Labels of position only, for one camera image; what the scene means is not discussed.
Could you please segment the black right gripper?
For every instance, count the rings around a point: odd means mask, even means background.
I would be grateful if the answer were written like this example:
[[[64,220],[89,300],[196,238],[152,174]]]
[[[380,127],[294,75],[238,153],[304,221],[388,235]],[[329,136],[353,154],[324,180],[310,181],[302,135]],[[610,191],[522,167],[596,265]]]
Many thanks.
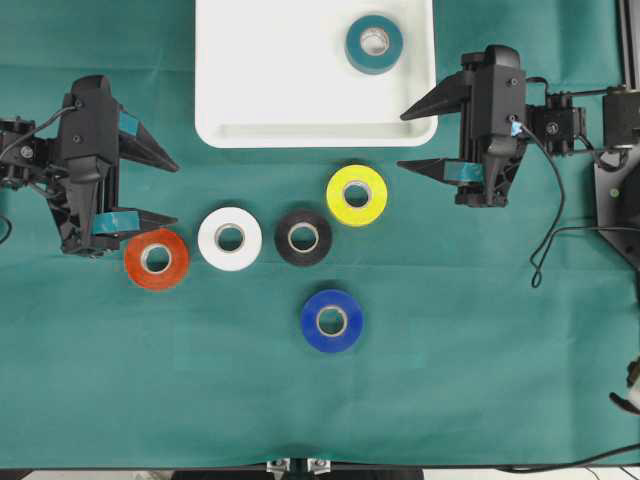
[[[460,186],[455,202],[504,207],[526,146],[512,133],[523,121],[525,72],[511,47],[490,45],[463,56],[463,70],[450,75],[400,115],[415,120],[461,111],[460,159],[398,161],[401,168],[440,183]]]

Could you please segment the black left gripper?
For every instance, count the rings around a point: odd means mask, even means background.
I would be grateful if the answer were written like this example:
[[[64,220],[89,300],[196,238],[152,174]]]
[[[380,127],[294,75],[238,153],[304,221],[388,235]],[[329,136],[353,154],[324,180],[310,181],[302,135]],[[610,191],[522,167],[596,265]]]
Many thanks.
[[[117,242],[95,235],[137,235],[176,224],[175,217],[139,209],[97,214],[115,204],[118,156],[168,172],[179,170],[143,123],[115,100],[108,78],[92,75],[76,80],[63,105],[69,110],[61,116],[53,141],[56,169],[49,199],[62,252],[100,256],[116,248]]]

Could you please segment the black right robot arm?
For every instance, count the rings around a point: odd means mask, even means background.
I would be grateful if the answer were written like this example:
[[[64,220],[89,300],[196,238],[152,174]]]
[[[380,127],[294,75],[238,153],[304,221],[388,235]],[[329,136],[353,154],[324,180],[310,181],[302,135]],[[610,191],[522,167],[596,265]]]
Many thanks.
[[[602,98],[603,145],[587,138],[586,111],[575,92],[546,93],[543,104],[526,102],[531,78],[519,53],[490,45],[461,58],[459,72],[446,77],[409,107],[409,121],[457,113],[460,149],[456,158],[403,161],[401,167],[457,189],[455,202],[473,208],[504,207],[528,145],[552,161],[579,151],[594,165],[598,232],[633,267],[639,265],[639,93],[620,86],[598,90]]]

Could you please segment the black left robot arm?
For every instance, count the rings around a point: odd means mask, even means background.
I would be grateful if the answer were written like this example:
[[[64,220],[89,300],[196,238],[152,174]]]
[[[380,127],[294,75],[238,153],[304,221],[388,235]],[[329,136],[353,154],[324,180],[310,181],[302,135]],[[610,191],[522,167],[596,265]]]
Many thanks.
[[[119,204],[121,160],[168,172],[179,167],[115,99],[107,77],[76,80],[48,121],[58,125],[50,139],[38,137],[45,127],[33,121],[2,121],[1,185],[30,187],[45,198],[63,253],[102,256],[123,240],[176,223],[174,217]]]

